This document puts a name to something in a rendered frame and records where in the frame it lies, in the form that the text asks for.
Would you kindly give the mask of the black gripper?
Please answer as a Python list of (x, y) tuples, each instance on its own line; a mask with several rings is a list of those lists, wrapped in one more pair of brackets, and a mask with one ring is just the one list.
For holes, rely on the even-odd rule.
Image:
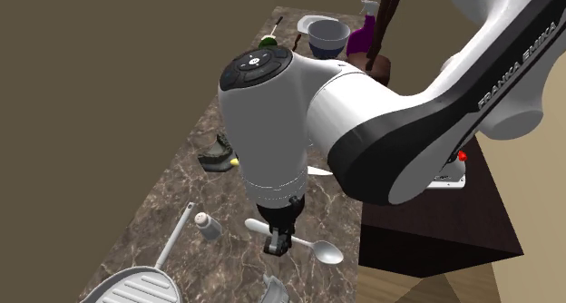
[(259, 214), (268, 223), (271, 235), (266, 238), (264, 252), (280, 256), (280, 251), (287, 252), (292, 247), (292, 234), (295, 233), (295, 223), (305, 207), (304, 196), (292, 196), (288, 204), (279, 209), (257, 206)]

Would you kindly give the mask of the white spoon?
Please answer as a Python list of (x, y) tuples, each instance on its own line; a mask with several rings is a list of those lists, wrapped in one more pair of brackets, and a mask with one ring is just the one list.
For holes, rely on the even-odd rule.
[[(244, 224), (249, 230), (259, 232), (261, 234), (267, 235), (268, 237), (271, 235), (271, 232), (269, 231), (269, 225), (265, 222), (249, 218), (245, 219)], [(291, 240), (292, 244), (297, 243), (310, 248), (316, 259), (321, 263), (336, 265), (342, 262), (344, 259), (342, 251), (328, 241), (318, 240), (315, 242), (309, 242), (297, 238), (293, 235), (291, 237)]]

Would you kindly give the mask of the grey curved metal object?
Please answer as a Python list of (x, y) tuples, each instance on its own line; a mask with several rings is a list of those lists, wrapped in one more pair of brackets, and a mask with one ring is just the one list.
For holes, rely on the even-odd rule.
[(264, 294), (258, 303), (290, 303), (290, 296), (286, 286), (275, 276), (262, 275), (266, 286)]

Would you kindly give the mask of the grey salt shaker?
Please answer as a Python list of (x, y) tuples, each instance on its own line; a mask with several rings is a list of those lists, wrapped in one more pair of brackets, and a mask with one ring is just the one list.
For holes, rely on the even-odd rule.
[(199, 212), (194, 217), (194, 222), (206, 240), (215, 240), (222, 233), (221, 225), (205, 212)]

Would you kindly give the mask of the dark ridged holder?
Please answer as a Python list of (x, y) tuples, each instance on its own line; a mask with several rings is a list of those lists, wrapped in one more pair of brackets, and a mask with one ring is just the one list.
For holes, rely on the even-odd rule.
[(233, 167), (231, 161), (237, 158), (238, 154), (234, 152), (224, 133), (218, 133), (209, 149), (198, 155), (200, 166), (205, 172), (229, 171)]

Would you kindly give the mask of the grey grill pan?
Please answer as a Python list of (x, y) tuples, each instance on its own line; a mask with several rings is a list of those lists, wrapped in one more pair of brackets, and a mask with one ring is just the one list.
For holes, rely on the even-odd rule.
[(161, 267), (193, 208), (194, 203), (189, 202), (153, 266), (134, 266), (112, 274), (80, 303), (183, 303), (175, 281)]

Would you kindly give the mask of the dark robot stand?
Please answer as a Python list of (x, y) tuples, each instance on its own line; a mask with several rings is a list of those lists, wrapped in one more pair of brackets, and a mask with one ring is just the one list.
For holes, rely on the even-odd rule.
[(427, 278), (523, 254), (478, 141), (463, 151), (463, 188), (426, 190), (397, 206), (363, 205), (360, 266)]

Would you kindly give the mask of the green brush with stick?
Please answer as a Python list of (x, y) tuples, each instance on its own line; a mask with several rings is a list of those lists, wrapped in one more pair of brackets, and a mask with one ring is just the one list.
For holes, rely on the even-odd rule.
[(281, 16), (277, 22), (274, 24), (273, 29), (271, 30), (271, 32), (269, 34), (264, 35), (258, 45), (258, 48), (265, 48), (265, 47), (269, 47), (269, 46), (277, 46), (278, 45), (278, 41), (276, 40), (276, 36), (275, 36), (275, 31), (278, 28), (278, 25), (280, 24), (280, 22), (282, 21), (283, 17)]

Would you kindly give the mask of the grey and blue bowl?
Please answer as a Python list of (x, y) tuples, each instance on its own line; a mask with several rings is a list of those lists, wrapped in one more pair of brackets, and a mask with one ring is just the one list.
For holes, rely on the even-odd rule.
[(335, 59), (346, 46), (350, 28), (335, 20), (318, 20), (309, 25), (308, 42), (317, 59)]

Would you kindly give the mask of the purple spray bottle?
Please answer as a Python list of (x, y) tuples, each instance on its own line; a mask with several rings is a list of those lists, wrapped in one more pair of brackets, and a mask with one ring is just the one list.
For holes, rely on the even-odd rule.
[(377, 1), (362, 0), (363, 8), (360, 11), (365, 16), (364, 24), (355, 30), (348, 38), (346, 45), (346, 55), (356, 53), (367, 53), (374, 35), (376, 25), (376, 13), (380, 4)]

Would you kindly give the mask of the white plate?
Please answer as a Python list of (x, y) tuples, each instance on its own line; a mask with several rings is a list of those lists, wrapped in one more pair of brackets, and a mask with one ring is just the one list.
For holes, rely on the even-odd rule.
[(308, 27), (320, 20), (336, 21), (337, 19), (324, 15), (304, 15), (301, 19), (298, 20), (297, 30), (301, 34), (308, 34)]

